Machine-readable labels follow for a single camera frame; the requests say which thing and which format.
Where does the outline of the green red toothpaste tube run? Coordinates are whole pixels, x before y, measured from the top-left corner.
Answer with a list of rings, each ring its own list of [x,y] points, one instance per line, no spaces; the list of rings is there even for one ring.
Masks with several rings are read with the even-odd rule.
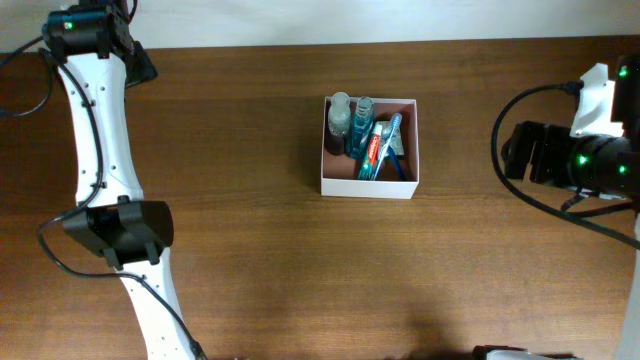
[[[372,130],[372,135],[367,148],[366,156],[363,158],[361,168],[358,174],[359,180],[371,180],[375,167],[378,163],[378,152],[381,142],[381,134],[383,126],[376,123]]]

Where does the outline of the blue disposable razor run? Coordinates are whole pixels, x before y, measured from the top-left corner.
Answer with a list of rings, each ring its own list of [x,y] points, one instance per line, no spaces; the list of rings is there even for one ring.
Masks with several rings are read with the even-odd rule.
[[[393,165],[393,167],[394,167],[394,169],[396,171],[396,174],[398,175],[399,179],[401,181],[406,181],[407,180],[406,174],[405,174],[405,172],[404,172],[404,170],[403,170],[403,168],[402,168],[402,166],[400,164],[400,161],[399,161],[396,153],[394,152],[394,150],[393,150],[393,148],[391,146],[389,146],[387,148],[386,155],[387,155],[389,161],[391,162],[391,164]]]

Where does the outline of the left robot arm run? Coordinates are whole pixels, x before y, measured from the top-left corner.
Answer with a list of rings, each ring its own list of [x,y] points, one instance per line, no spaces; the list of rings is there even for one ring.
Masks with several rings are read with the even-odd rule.
[[[171,210],[151,201],[137,178],[125,112],[127,89],[158,73],[129,26],[134,4],[80,1],[51,12],[42,52],[68,96],[77,154],[76,206],[57,218],[67,236],[122,282],[150,359],[202,359],[188,330],[170,268]]]

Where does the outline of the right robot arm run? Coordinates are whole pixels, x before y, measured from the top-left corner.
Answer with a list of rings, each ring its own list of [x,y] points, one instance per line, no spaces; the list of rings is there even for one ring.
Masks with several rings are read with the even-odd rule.
[[[509,111],[528,96],[544,91],[563,91],[574,97],[571,126],[524,121],[500,143],[500,127]],[[637,249],[637,234],[625,235],[593,220],[639,210],[638,55],[620,56],[613,73],[598,63],[577,81],[538,86],[515,96],[494,122],[490,157],[498,180],[519,200]],[[514,183],[523,179],[573,195],[560,208],[553,208],[519,190]]]

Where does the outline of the blue mouthwash bottle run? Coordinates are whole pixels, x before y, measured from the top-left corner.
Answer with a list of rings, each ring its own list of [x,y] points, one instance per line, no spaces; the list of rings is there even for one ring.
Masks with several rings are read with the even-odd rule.
[[[361,160],[366,153],[369,135],[374,122],[374,102],[370,97],[363,96],[356,102],[348,141],[348,155],[355,160]]]

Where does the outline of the blue white toothbrush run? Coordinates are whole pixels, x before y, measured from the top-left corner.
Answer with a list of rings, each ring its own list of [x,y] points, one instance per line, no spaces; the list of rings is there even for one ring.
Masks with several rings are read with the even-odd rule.
[[[375,180],[380,173],[382,168],[382,163],[384,162],[387,156],[393,158],[395,153],[393,152],[392,143],[395,134],[399,131],[400,125],[402,123],[402,115],[400,113],[394,113],[389,121],[389,126],[387,127],[387,135],[383,138],[382,147],[378,151],[377,155],[377,164],[374,168],[373,175],[371,177],[372,180]]]

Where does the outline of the green white soap box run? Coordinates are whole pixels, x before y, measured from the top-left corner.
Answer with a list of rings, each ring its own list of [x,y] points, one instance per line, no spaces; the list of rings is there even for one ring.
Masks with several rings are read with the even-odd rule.
[[[380,157],[383,147],[389,145],[397,157],[404,155],[404,146],[401,137],[400,125],[398,121],[378,121],[381,126],[380,141],[376,156]]]

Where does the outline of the clear bottle purple liquid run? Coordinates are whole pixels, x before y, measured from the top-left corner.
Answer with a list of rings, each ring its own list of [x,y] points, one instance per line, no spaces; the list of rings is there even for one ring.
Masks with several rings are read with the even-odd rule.
[[[334,156],[340,156],[345,151],[346,136],[351,124],[350,97],[345,92],[336,92],[331,97],[328,110],[328,131],[326,149]]]

